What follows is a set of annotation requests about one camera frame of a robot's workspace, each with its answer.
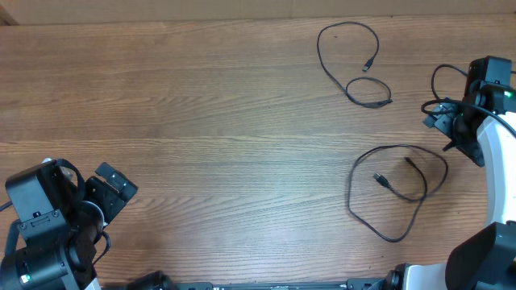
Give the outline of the black usb cable long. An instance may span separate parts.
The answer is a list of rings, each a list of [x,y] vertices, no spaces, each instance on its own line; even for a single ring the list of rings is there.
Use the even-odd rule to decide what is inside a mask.
[[[409,203],[416,203],[417,204],[417,206],[415,207],[414,212],[412,214],[412,217],[410,219],[410,222],[409,222],[408,226],[406,227],[405,232],[401,236],[396,237],[396,238],[395,237],[389,237],[389,236],[386,236],[386,235],[382,234],[374,226],[372,226],[370,223],[368,223],[366,220],[364,220],[362,217],[360,217],[358,214],[356,214],[353,211],[353,209],[352,209],[352,203],[351,203],[351,200],[352,200],[352,179],[353,179],[353,175],[354,175],[355,170],[368,157],[370,157],[371,155],[373,155],[373,154],[375,154],[375,153],[377,153],[379,151],[385,151],[385,150],[390,150],[390,149],[394,149],[394,148],[408,148],[408,149],[411,149],[411,150],[423,151],[423,152],[425,152],[427,154],[433,155],[436,159],[438,159],[440,162],[442,162],[443,166],[444,166],[442,179],[440,180],[440,182],[433,189],[429,189],[429,182],[428,182],[426,176],[424,175],[423,171],[420,169],[420,167],[410,157],[406,156],[404,158],[404,160],[418,173],[419,177],[422,180],[422,183],[423,183],[423,193],[422,193],[422,196],[418,197],[418,198],[410,198],[410,197],[408,197],[406,195],[401,194],[399,191],[397,191],[389,183],[389,180],[385,176],[381,175],[379,172],[375,172],[373,174],[373,179],[379,185],[381,185],[383,188],[388,189],[394,196],[398,197],[399,199],[401,199],[403,201],[406,201],[406,202],[409,202]],[[391,243],[401,242],[403,239],[406,238],[406,236],[410,233],[412,227],[414,226],[414,223],[415,223],[416,218],[418,216],[418,212],[422,208],[422,205],[423,205],[424,201],[428,197],[430,197],[430,196],[434,195],[435,193],[437,193],[443,187],[443,184],[447,180],[448,173],[449,173],[449,163],[446,161],[446,159],[443,156],[441,156],[440,154],[438,154],[438,153],[436,153],[434,151],[428,150],[426,148],[423,148],[423,147],[420,147],[420,146],[416,146],[416,145],[410,145],[410,144],[395,144],[395,145],[384,145],[384,146],[374,147],[373,149],[370,149],[370,150],[366,151],[364,154],[360,155],[354,161],[354,163],[352,164],[352,167],[350,169],[350,172],[348,173],[348,176],[347,176],[347,191],[345,193],[347,211],[359,223],[361,223],[362,225],[364,225],[367,228],[369,228],[375,235],[377,235],[379,238],[383,239],[384,241],[391,242]]]

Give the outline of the black usb cable short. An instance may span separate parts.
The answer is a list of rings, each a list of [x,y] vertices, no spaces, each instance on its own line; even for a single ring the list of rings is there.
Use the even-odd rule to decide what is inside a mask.
[[[370,26],[357,21],[330,24],[319,31],[315,47],[322,70],[351,103],[380,109],[393,102],[391,88],[368,73],[380,51],[380,38]],[[351,92],[351,85],[360,81],[378,85],[385,96],[366,99]]]

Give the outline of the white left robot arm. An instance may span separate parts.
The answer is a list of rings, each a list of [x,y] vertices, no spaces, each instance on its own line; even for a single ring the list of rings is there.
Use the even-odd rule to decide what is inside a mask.
[[[84,179],[66,159],[48,159],[5,183],[17,220],[11,223],[1,287],[98,289],[96,244],[136,195],[137,186],[107,163]]]

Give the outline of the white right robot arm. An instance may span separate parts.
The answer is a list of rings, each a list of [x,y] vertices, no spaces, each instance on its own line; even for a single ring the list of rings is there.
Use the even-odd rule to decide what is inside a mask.
[[[510,60],[486,56],[468,67],[461,100],[436,97],[421,106],[425,124],[446,135],[485,170],[485,228],[456,247],[443,278],[448,289],[515,287],[515,89]]]

